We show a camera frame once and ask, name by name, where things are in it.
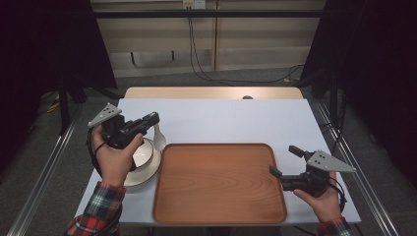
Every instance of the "black horizontal bar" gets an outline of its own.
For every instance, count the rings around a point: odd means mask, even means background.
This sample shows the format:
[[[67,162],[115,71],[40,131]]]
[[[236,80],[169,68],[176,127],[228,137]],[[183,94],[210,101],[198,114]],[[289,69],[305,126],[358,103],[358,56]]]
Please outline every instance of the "black horizontal bar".
[[[321,18],[346,16],[323,10],[130,10],[94,11],[98,19],[120,18]]]

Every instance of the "wall outlet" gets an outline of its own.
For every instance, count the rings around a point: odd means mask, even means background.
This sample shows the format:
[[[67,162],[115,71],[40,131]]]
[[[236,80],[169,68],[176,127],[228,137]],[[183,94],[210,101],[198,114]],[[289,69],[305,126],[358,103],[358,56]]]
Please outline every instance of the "wall outlet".
[[[205,9],[205,8],[206,8],[206,0],[194,1],[194,9]]]
[[[183,9],[194,9],[194,0],[183,0]]]

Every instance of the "table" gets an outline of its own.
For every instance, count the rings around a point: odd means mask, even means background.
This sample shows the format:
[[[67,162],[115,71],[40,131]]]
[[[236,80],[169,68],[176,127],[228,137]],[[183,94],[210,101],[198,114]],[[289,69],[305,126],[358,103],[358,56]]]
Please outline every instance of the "table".
[[[257,99],[241,99],[245,95]],[[311,108],[297,88],[130,88],[126,98],[120,100],[119,108],[126,120],[157,111],[161,118],[161,131],[169,144],[268,144],[284,175],[299,174],[305,170],[304,159],[289,153],[289,145],[328,151]],[[259,122],[250,122],[255,118]],[[240,125],[246,129],[236,134],[234,128]],[[153,130],[149,130],[147,137],[153,137]],[[85,208],[98,180],[100,178],[94,170],[76,214]],[[156,180],[157,174],[146,183],[128,189],[120,222],[159,225],[152,218]],[[343,214],[349,222],[361,221],[344,182],[340,182],[348,200]],[[292,193],[284,192],[284,198],[288,216],[280,225],[317,222],[310,207]]]

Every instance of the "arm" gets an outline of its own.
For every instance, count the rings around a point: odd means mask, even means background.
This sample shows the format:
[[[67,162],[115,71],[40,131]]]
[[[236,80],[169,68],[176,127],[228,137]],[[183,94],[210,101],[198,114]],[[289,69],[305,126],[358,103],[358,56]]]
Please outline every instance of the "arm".
[[[335,180],[336,174],[330,172],[330,177]],[[306,202],[319,219],[320,224],[317,228],[319,236],[354,235],[349,224],[341,215],[338,193],[335,189],[328,188],[318,198],[314,198],[302,190],[294,190],[294,194]]]
[[[92,132],[95,147],[104,143],[101,133],[100,126]],[[92,235],[110,224],[113,225],[113,222],[115,224],[110,228],[110,235],[120,234],[118,220],[126,193],[123,185],[132,165],[132,156],[142,140],[143,136],[137,135],[124,149],[104,145],[97,151],[102,182],[97,183],[84,213],[69,223],[66,235]]]

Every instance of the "plaid sleeve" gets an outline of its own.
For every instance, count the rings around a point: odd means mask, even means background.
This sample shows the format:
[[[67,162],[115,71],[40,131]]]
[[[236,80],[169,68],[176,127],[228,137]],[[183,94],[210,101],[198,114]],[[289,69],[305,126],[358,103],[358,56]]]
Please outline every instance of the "plaid sleeve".
[[[318,236],[351,236],[354,235],[344,217],[320,223],[317,228]]]
[[[116,188],[98,182],[82,215],[74,218],[68,225],[67,235],[87,236],[99,232],[107,226],[122,207],[126,189]],[[119,235],[120,229],[111,230],[111,235]]]

